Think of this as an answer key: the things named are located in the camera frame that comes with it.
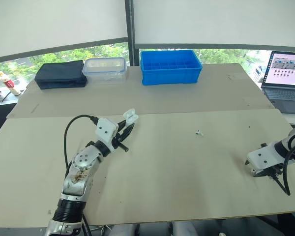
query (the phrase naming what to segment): laptop screen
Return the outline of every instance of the laptop screen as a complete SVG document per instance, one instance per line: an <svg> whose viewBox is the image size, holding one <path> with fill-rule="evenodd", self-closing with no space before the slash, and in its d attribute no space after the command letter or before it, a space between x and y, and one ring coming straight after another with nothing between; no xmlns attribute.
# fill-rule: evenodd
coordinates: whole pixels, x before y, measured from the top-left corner
<svg viewBox="0 0 295 236"><path fill-rule="evenodd" d="M264 83L295 86L295 53L272 52Z"/></svg>

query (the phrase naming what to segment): roller blind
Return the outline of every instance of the roller blind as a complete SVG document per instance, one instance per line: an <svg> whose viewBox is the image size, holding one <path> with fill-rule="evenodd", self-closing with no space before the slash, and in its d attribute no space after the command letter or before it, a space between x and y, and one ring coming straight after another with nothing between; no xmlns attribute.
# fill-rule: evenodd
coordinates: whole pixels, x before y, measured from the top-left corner
<svg viewBox="0 0 295 236"><path fill-rule="evenodd" d="M136 47L244 44L295 47L295 0L135 0Z"/></svg>
<svg viewBox="0 0 295 236"><path fill-rule="evenodd" d="M123 0L0 0L0 57L123 37Z"/></svg>

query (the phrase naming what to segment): table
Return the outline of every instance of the table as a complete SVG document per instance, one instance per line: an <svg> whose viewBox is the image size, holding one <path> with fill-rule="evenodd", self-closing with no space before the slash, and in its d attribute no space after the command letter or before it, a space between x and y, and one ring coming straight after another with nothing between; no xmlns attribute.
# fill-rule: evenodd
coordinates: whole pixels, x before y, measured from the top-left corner
<svg viewBox="0 0 295 236"><path fill-rule="evenodd" d="M65 117L274 109L238 63L205 64L196 84L143 86L140 67L121 85L40 90L28 85L8 118Z"/></svg>
<svg viewBox="0 0 295 236"><path fill-rule="evenodd" d="M0 227L47 226L63 184L62 139L71 118L13 118L0 130ZM129 152L119 148L95 174L88 221L102 225L295 211L295 164L288 171L291 196L268 177L252 177L244 165L248 152L283 139L290 130L276 109L140 115L124 142ZM68 156L94 140L94 132L90 121L77 120L68 132Z"/></svg>

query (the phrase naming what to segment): black pouch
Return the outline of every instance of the black pouch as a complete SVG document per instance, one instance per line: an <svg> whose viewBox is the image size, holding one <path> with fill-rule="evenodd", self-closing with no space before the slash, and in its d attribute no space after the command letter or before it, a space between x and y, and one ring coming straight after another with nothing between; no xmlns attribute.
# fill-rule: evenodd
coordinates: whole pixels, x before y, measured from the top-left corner
<svg viewBox="0 0 295 236"><path fill-rule="evenodd" d="M40 89L81 88L87 79L82 73L83 61L45 63L35 76Z"/></svg>

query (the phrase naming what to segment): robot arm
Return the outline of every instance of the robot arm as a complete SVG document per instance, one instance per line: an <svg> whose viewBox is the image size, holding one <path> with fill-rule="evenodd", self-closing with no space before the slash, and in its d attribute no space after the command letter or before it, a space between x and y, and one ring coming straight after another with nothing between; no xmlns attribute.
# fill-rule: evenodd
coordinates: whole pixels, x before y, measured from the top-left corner
<svg viewBox="0 0 295 236"><path fill-rule="evenodd" d="M261 148L247 155L246 165L251 164L250 170L254 177L269 176L282 190L290 195L287 184L287 165L295 163L295 128L288 137L281 141L261 144ZM283 174L284 186L278 179Z"/></svg>
<svg viewBox="0 0 295 236"><path fill-rule="evenodd" d="M96 124L98 141L89 142L85 149L73 157L64 179L58 208L48 224L45 236L75 236L80 233L83 210L93 185L93 175L100 163L118 147L128 151L121 142L132 131L138 115L134 109L131 109L123 116L125 120L118 124L106 118L98 119Z"/></svg>

